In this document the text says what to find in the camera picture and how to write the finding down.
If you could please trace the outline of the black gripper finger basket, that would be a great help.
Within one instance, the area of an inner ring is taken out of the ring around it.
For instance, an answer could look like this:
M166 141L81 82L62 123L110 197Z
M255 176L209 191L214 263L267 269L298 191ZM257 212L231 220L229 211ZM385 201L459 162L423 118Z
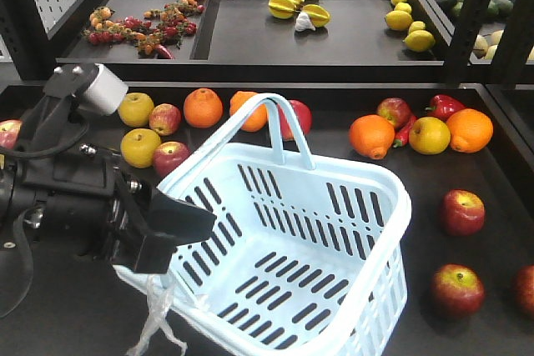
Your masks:
M138 235L133 251L135 273L166 273L177 248L209 238L216 215L192 203L158 192L149 209L133 218Z

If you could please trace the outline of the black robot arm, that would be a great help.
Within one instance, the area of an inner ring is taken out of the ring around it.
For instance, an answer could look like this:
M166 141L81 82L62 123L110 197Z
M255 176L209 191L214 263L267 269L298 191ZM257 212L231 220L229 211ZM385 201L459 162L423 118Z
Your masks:
M8 157L1 171L1 315L26 298L31 229L75 242L134 273L166 273L177 247L211 234L210 211L155 192L119 167L117 152L82 144L46 158Z

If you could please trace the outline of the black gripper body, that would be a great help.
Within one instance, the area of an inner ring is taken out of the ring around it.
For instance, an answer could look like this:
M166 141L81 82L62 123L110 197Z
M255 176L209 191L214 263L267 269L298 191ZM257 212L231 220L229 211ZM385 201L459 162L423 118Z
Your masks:
M99 257L135 273L152 273L151 242L144 217L152 189L124 172L120 154L83 143L12 167L12 213L45 233L87 242Z

